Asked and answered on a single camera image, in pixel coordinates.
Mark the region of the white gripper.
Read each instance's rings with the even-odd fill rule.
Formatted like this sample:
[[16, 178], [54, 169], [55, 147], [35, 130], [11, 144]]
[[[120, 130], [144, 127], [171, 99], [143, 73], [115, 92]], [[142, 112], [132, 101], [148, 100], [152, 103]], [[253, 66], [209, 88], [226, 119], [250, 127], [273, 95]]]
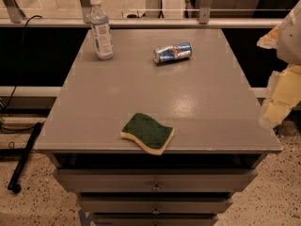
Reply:
[[301, 102], [301, 0], [281, 25], [260, 37], [257, 45], [263, 49], [277, 49], [277, 57], [289, 63], [281, 73], [272, 72], [261, 106], [259, 124], [272, 129]]

